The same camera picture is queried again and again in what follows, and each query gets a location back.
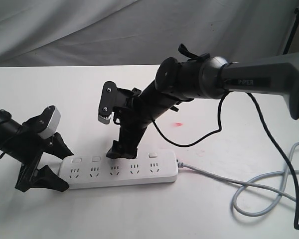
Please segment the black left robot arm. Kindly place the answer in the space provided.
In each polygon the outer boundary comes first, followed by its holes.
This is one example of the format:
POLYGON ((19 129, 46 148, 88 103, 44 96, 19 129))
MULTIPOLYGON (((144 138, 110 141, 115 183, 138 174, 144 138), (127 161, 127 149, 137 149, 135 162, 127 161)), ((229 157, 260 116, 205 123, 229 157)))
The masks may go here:
POLYGON ((57 132, 60 119, 61 114, 54 105, 47 106, 41 114, 22 124, 0 109, 0 159, 7 154, 21 163, 15 185, 17 190, 45 188, 64 192, 69 188, 48 165, 38 168, 44 153, 61 160, 73 155, 57 132))

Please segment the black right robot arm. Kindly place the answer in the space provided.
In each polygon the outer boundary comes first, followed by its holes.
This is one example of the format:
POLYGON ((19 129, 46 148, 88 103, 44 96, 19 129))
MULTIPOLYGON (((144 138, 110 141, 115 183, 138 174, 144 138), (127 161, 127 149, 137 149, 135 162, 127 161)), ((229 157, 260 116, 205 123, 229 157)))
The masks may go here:
POLYGON ((104 83, 99 121, 113 121, 120 127, 108 158, 136 158, 147 126, 166 111, 175 111, 177 105, 194 99, 221 100, 230 92, 280 95, 291 118, 299 119, 299 52, 234 63, 208 53, 192 54, 184 45, 178 50, 187 60, 165 59, 144 90, 104 83))

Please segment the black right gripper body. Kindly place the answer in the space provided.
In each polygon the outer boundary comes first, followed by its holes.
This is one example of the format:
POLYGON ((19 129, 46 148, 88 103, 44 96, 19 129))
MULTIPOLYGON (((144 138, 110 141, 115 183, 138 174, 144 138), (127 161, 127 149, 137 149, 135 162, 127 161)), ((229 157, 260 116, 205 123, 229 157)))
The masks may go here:
POLYGON ((135 152, 150 119, 146 114, 146 104, 153 93, 153 87, 143 91, 117 88, 116 102, 113 107, 114 120, 120 122, 119 139, 113 141, 114 152, 135 152))

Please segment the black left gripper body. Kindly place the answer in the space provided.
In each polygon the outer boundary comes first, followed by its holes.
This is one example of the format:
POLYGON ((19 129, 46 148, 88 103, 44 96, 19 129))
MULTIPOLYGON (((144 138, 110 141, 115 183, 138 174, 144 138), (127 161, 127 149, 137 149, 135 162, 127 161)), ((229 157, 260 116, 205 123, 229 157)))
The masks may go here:
POLYGON ((36 131, 38 117, 31 117, 22 123, 16 136, 9 141, 10 156, 21 162, 15 188, 26 192, 31 189, 31 180, 43 153, 49 148, 50 138, 42 139, 36 131))

